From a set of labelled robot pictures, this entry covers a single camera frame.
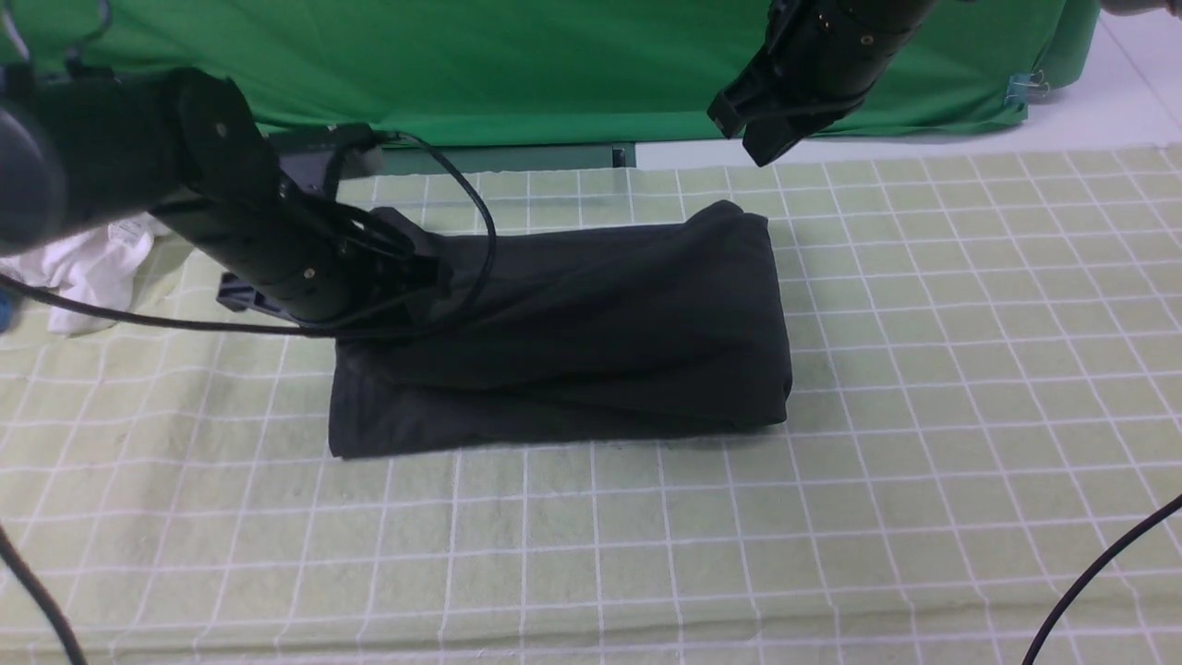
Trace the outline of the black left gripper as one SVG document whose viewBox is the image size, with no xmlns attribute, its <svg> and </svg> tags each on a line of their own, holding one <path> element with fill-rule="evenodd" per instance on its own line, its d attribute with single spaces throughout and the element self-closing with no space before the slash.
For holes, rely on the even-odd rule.
<svg viewBox="0 0 1182 665">
<path fill-rule="evenodd" d="M 452 265 L 392 207 L 363 208 L 304 193 L 233 201 L 180 194 L 152 215 L 236 278 L 260 308 L 304 335 L 415 338 L 452 328 Z"/>
</svg>

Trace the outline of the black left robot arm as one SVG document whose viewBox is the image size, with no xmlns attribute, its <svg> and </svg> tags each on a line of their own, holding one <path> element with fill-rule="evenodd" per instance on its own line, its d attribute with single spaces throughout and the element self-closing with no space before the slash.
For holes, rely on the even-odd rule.
<svg viewBox="0 0 1182 665">
<path fill-rule="evenodd" d="M 234 308 L 405 335 L 452 269 L 372 213 L 305 193 L 238 86 L 191 67 L 4 93 L 4 256 L 148 213 L 223 266 Z"/>
</svg>

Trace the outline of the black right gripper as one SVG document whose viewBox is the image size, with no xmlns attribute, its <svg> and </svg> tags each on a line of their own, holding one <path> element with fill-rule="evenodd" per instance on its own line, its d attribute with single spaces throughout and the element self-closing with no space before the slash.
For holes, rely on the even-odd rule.
<svg viewBox="0 0 1182 665">
<path fill-rule="evenodd" d="M 766 167 L 865 100 L 931 1 L 773 1 L 764 46 L 706 116 Z"/>
</svg>

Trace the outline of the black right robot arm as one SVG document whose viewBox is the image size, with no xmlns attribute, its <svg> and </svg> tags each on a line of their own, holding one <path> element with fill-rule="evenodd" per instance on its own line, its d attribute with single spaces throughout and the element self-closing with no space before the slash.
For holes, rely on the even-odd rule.
<svg viewBox="0 0 1182 665">
<path fill-rule="evenodd" d="M 773 1 L 764 45 L 706 107 L 756 167 L 855 113 L 935 1 Z"/>
</svg>

